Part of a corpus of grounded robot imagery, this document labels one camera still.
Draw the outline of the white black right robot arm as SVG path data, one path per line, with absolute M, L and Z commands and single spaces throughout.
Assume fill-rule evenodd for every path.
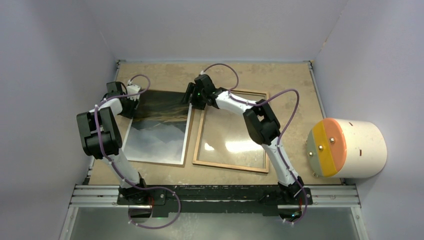
M 188 83 L 182 103 L 190 103 L 198 110 L 211 106 L 242 116 L 249 137 L 264 149 L 275 169 L 282 200 L 292 204 L 301 193 L 304 198 L 308 196 L 302 178 L 283 147 L 284 130 L 268 100 L 249 101 L 232 94 L 229 89 L 215 87 L 209 75 L 201 74 Z

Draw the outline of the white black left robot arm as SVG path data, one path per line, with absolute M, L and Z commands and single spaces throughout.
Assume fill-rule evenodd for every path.
M 122 199 L 142 205 L 148 201 L 149 191 L 124 154 L 116 117 L 133 118 L 143 90 L 132 82 L 119 81 L 108 82 L 106 88 L 99 104 L 76 116 L 81 145 L 87 156 L 101 160 L 114 172 Z

